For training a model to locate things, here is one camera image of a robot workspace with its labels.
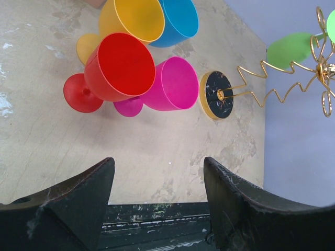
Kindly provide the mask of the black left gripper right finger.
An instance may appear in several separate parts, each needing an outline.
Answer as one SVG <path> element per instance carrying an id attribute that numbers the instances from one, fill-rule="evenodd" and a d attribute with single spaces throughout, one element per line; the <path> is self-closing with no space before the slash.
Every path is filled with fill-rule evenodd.
<path id="1" fill-rule="evenodd" d="M 334 250 L 334 206 L 274 195 L 204 159 L 204 182 L 220 250 Z"/>

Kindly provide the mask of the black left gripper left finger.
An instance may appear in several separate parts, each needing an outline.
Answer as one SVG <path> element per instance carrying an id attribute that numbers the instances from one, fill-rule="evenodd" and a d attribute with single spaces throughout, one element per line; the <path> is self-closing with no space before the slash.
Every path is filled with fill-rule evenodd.
<path id="1" fill-rule="evenodd" d="M 105 158 L 40 192 L 1 204 L 1 250 L 97 250 L 115 174 Z"/>

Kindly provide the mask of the pink wine glass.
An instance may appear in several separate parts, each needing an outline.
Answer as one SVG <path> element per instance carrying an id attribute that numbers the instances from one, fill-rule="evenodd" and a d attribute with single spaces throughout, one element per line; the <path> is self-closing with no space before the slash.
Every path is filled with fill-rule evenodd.
<path id="1" fill-rule="evenodd" d="M 145 94 L 125 101 L 114 102 L 116 110 L 125 117 L 138 115 L 143 106 L 157 111 L 187 110 L 199 95 L 197 74 L 184 58 L 173 56 L 156 67 L 154 83 Z"/>

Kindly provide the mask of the red wine glass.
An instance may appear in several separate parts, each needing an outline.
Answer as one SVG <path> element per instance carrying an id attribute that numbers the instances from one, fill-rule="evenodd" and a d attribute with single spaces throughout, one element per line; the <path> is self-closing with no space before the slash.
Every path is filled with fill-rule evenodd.
<path id="1" fill-rule="evenodd" d="M 126 33 L 107 35 L 89 56 L 83 73 L 63 86 L 66 102 L 74 110 L 90 113 L 103 102 L 138 97 L 152 87 L 155 63 L 148 48 Z"/>

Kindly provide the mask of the green wine glass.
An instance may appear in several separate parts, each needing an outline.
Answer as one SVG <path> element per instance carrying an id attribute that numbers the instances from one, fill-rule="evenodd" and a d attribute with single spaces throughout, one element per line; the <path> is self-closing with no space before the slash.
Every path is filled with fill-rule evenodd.
<path id="1" fill-rule="evenodd" d="M 278 68 L 287 69 L 291 62 L 302 63 L 309 56 L 315 61 L 323 58 L 327 40 L 330 40 L 331 53 L 326 60 L 334 54 L 334 12 L 331 12 L 327 19 L 320 7 L 316 8 L 320 34 L 297 32 L 287 35 L 273 42 L 267 49 L 267 62 Z"/>

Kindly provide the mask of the blue wine glass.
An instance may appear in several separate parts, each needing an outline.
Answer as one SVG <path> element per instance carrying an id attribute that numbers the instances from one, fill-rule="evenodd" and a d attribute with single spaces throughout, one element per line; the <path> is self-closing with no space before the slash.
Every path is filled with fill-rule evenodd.
<path id="1" fill-rule="evenodd" d="M 149 45 L 167 48 L 194 37 L 199 29 L 196 7 L 192 0 L 159 1 L 165 17 L 162 36 Z"/>

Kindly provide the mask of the yellow wine glass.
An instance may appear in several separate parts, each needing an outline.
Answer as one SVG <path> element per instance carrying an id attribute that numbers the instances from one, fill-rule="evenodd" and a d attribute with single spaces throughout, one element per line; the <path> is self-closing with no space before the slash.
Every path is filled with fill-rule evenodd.
<path id="1" fill-rule="evenodd" d="M 111 33 L 127 33 L 144 44 L 157 41 L 165 29 L 163 8 L 157 0 L 106 1 L 98 19 L 98 33 L 87 33 L 78 39 L 76 52 L 86 64 L 101 40 Z"/>

